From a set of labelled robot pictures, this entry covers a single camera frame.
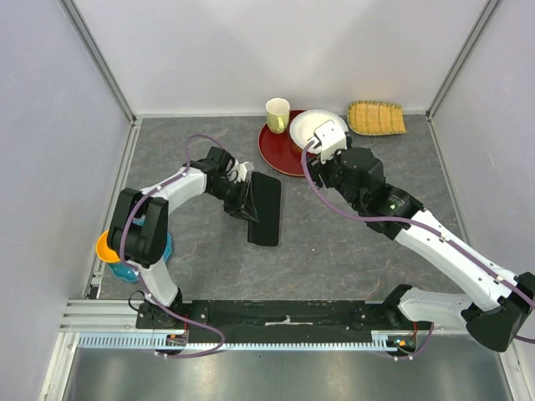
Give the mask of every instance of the round red tray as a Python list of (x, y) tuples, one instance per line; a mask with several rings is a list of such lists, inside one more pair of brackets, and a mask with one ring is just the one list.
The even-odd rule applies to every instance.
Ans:
[(265, 124), (258, 136), (258, 149), (266, 163), (276, 171), (293, 177), (304, 177), (301, 167), (301, 148), (290, 137), (290, 124), (304, 110), (290, 111), (288, 127), (281, 134), (274, 134)]

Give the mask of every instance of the stone-textured surface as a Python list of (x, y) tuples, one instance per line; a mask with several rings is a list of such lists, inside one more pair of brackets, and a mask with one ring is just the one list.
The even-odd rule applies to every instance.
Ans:
[[(335, 215), (320, 203), (304, 179), (272, 170), (257, 148), (263, 117), (145, 119), (127, 185), (142, 188), (176, 172), (184, 163), (189, 135), (220, 140), (240, 161), (283, 183), (282, 235), (278, 247), (247, 243), (247, 224), (231, 218), (209, 195), (188, 201), (170, 218), (171, 277), (185, 298), (205, 299), (384, 299), (400, 283), (440, 292), (456, 285), (414, 252), (364, 224)], [(387, 181), (410, 192), (459, 235), (451, 198), (425, 117), (405, 116), (408, 134), (354, 135), (383, 160)], [(211, 146), (198, 139), (192, 159)], [(350, 208), (335, 190), (338, 207)], [(137, 286), (106, 269), (100, 297), (127, 298)]]

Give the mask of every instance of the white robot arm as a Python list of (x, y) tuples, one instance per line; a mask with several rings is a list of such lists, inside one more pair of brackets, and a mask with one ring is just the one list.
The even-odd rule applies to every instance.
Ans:
[[(362, 220), (369, 228), (420, 254), (465, 292), (443, 294), (399, 286), (390, 294), (390, 302), (394, 300), (400, 313), (412, 322), (465, 328), (486, 347), (505, 351), (531, 308), (502, 282), (514, 283), (513, 286), (533, 299), (535, 276), (529, 272), (516, 276), (457, 238), (418, 200), (387, 184), (381, 161), (370, 149), (353, 148), (351, 138), (333, 121), (318, 127), (309, 142), (318, 154), (308, 159), (308, 173), (318, 188), (336, 189), (359, 216), (364, 217)], [(440, 236), (431, 234), (418, 223)], [(462, 253), (452, 243), (458, 245)], [(469, 256), (490, 269), (494, 277)]]
[[(261, 246), (276, 246), (279, 234), (280, 181), (252, 172), (252, 164), (239, 163), (228, 152), (211, 147), (207, 157), (182, 167), (161, 183), (121, 191), (110, 224), (107, 245), (120, 254), (120, 240), (134, 205), (144, 194), (156, 192), (144, 203), (138, 218), (144, 224), (130, 226), (125, 256), (137, 267), (149, 294), (170, 307), (181, 302), (181, 292), (171, 280), (163, 258), (166, 247), (168, 215), (191, 198), (207, 193), (224, 201), (224, 210), (248, 222), (248, 241)], [(182, 175), (179, 180), (169, 182)]]

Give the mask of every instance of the black rectangular pad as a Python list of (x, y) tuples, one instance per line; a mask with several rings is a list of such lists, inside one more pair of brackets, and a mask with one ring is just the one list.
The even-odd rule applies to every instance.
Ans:
[(281, 220), (281, 181), (253, 171), (251, 191), (258, 223), (249, 221), (247, 241), (261, 246), (277, 246)]

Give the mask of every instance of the purple cable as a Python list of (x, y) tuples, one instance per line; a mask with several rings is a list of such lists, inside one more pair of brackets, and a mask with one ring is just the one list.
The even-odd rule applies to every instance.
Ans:
[[(380, 222), (380, 221), (394, 221), (399, 223), (405, 223), (410, 224), (412, 226), (417, 226), (419, 228), (423, 228), (424, 230), (430, 232), (431, 234), (441, 237), (441, 232), (437, 229), (428, 226), (427, 224), (421, 223), (419, 221), (414, 221), (411, 219), (405, 219), (404, 217), (362, 217), (358, 215), (352, 215), (346, 211), (342, 211), (335, 205), (333, 205), (329, 200), (322, 195), (322, 193), (319, 191), (319, 189), (316, 187), (316, 185), (312, 181), (312, 177), (310, 176), (310, 172), (308, 171), (307, 167), (307, 151), (310, 149), (310, 147), (313, 145), (313, 142), (309, 142), (303, 149), (303, 152), (301, 152), (301, 166), (303, 167), (304, 176), (307, 179), (308, 184), (310, 185), (310, 188), (316, 194), (316, 196), (333, 212), (338, 213), (339, 215), (343, 217), (347, 217), (350, 220), (354, 221), (362, 221), (365, 223), (371, 223), (371, 222)], [(489, 266), (487, 266), (485, 263), (477, 259), (475, 256), (473, 256), (469, 251), (464, 249), (462, 246), (457, 244), (456, 242), (449, 240), (447, 241), (447, 244), (455, 248), (457, 251), (459, 251), (463, 256), (468, 258), (470, 261), (478, 265), (486, 274), (488, 274), (493, 279), (498, 278), (498, 274), (493, 271)], [(535, 302), (528, 297), (526, 294), (524, 294), (522, 291), (520, 291), (515, 285), (511, 284), (507, 280), (504, 280), (503, 278), (500, 280), (500, 282), (510, 289), (512, 292), (517, 294), (521, 299), (523, 299), (531, 309), (535, 309)], [(531, 343), (535, 344), (535, 339), (530, 338), (524, 338), (521, 336), (515, 336), (517, 340), (524, 341), (525, 343)]]
[[(132, 208), (132, 212), (129, 214), (128, 219), (126, 219), (125, 230), (123, 231), (123, 235), (120, 238), (119, 256), (120, 256), (121, 263), (123, 265), (129, 266), (130, 268), (134, 269), (134, 272), (137, 272), (138, 268), (135, 265), (133, 265), (131, 263), (128, 263), (126, 261), (126, 259), (125, 259), (125, 244), (126, 244), (126, 237), (128, 236), (128, 231), (130, 230), (130, 226), (132, 225), (132, 221), (134, 221), (135, 214), (138, 212), (138, 210), (141, 208), (141, 206), (145, 203), (145, 201), (147, 199), (149, 199), (151, 196), (153, 196), (156, 192), (158, 192), (158, 190), (161, 190), (162, 188), (165, 188), (169, 184), (177, 182), (179, 179), (181, 179), (183, 176), (185, 176), (188, 173), (188, 171), (190, 170), (190, 164), (191, 164), (189, 145), (190, 145), (190, 142), (191, 142), (191, 140), (193, 138), (206, 138), (208, 140), (211, 140), (213, 143), (215, 143), (220, 148), (225, 149), (223, 147), (223, 145), (221, 145), (219, 143), (219, 141), (215, 140), (214, 138), (212, 138), (209, 135), (197, 134), (197, 135), (190, 136), (187, 139), (187, 142), (186, 142), (186, 168), (184, 169), (184, 171), (182, 171), (181, 174), (176, 175), (174, 177), (171, 177), (169, 180), (164, 181), (161, 185), (153, 188), (152, 190), (150, 190), (149, 192), (144, 194), (143, 197), (140, 199), (140, 201), (137, 202), (137, 204), (135, 204), (135, 206)], [(150, 294), (149, 288), (146, 286), (145, 282), (143, 281), (143, 277), (141, 275), (139, 275), (138, 277), (140, 279), (140, 284), (143, 287), (143, 290), (145, 291), (145, 294)], [(162, 311), (164, 311), (168, 315), (174, 317), (175, 319), (178, 319), (178, 320), (181, 320), (183, 322), (189, 323), (189, 324), (191, 324), (193, 326), (198, 326), (198, 327), (205, 328), (206, 330), (210, 330), (211, 332), (214, 332), (215, 334), (217, 334), (221, 338), (221, 342), (219, 344), (217, 344), (214, 348), (210, 348), (210, 349), (207, 349), (206, 351), (201, 351), (199, 353), (190, 353), (190, 354), (186, 354), (186, 355), (180, 355), (180, 354), (179, 355), (167, 355), (167, 354), (164, 354), (164, 353), (156, 353), (157, 355), (165, 357), (165, 358), (174, 358), (174, 359), (186, 359), (186, 358), (202, 357), (202, 356), (205, 356), (205, 355), (210, 355), (212, 353), (215, 353), (225, 343), (225, 335), (221, 331), (217, 330), (215, 327), (208, 326), (206, 324), (202, 324), (202, 323), (199, 323), (199, 322), (195, 322), (194, 320), (188, 319), (188, 318), (183, 317), (183, 316), (181, 316), (181, 315), (179, 315), (177, 313), (174, 313), (171, 309), (166, 307), (163, 303), (161, 303), (159, 300), (155, 299), (154, 297), (151, 297), (151, 301), (153, 303), (155, 303), (156, 305), (158, 305), (161, 308)]]

